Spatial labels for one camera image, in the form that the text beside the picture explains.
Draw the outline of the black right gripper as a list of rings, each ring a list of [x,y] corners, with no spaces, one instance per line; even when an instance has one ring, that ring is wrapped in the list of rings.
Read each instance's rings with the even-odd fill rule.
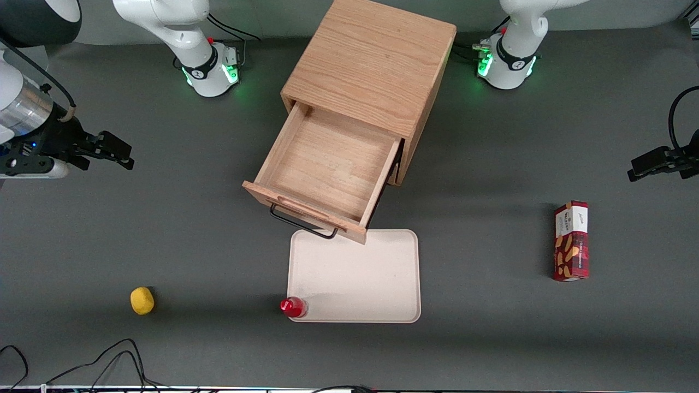
[[[73,117],[59,121],[59,114],[35,131],[2,144],[2,176],[68,176],[70,166],[86,171],[90,158],[105,159],[132,171],[132,147],[108,131],[94,136]]]

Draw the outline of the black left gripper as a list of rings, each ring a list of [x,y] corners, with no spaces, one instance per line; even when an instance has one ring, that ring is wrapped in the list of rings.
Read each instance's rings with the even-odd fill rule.
[[[688,145],[683,147],[685,154],[686,169],[684,159],[680,157],[675,149],[667,146],[657,147],[641,156],[632,159],[632,168],[627,172],[629,181],[636,182],[648,176],[656,174],[669,174],[679,172],[684,180],[698,175],[698,134],[697,129]]]

